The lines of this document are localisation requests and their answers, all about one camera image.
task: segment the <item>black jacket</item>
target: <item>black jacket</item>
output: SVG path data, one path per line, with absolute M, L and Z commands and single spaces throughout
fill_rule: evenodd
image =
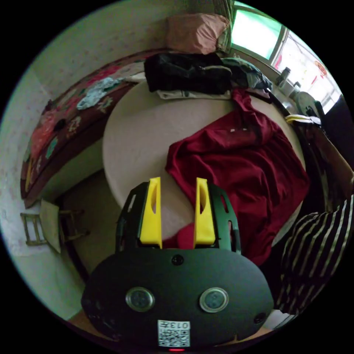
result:
M 224 94 L 231 90 L 231 70 L 215 54 L 161 53 L 146 59 L 149 91 L 186 90 Z

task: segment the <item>qr code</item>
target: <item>qr code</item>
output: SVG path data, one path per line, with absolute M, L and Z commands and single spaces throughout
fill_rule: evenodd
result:
M 162 347 L 189 347 L 190 323 L 158 321 L 159 345 Z

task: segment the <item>white tablecloth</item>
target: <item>white tablecloth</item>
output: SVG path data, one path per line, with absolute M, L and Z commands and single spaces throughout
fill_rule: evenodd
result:
M 162 238 L 173 236 L 194 220 L 194 210 L 164 167 L 169 146 L 233 110 L 232 101 L 162 100 L 150 93 L 146 82 L 132 88 L 111 113 L 103 137 L 103 164 L 111 191 L 123 207 L 138 184 L 161 177 Z M 255 109 L 265 113 L 284 131 L 303 167 L 298 138 L 274 105 L 252 97 Z M 273 244 L 293 224 L 300 205 Z

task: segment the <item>striped shirt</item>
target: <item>striped shirt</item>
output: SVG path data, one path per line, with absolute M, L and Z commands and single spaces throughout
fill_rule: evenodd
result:
M 325 287 L 353 233 L 353 199 L 335 212 L 308 214 L 296 223 L 282 255 L 276 309 L 298 315 Z

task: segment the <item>thermos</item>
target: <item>thermos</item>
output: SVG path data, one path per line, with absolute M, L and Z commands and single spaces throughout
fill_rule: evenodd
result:
M 294 90 L 293 92 L 289 95 L 289 98 L 291 98 L 292 100 L 295 100 L 295 97 L 297 96 L 297 94 L 300 92 L 300 87 L 301 87 L 301 84 L 296 81 L 295 84 L 294 84 Z
M 284 85 L 284 83 L 286 82 L 287 78 L 290 75 L 290 69 L 288 67 L 286 67 L 282 73 L 279 75 L 279 77 L 276 79 L 275 84 L 278 87 L 282 87 Z

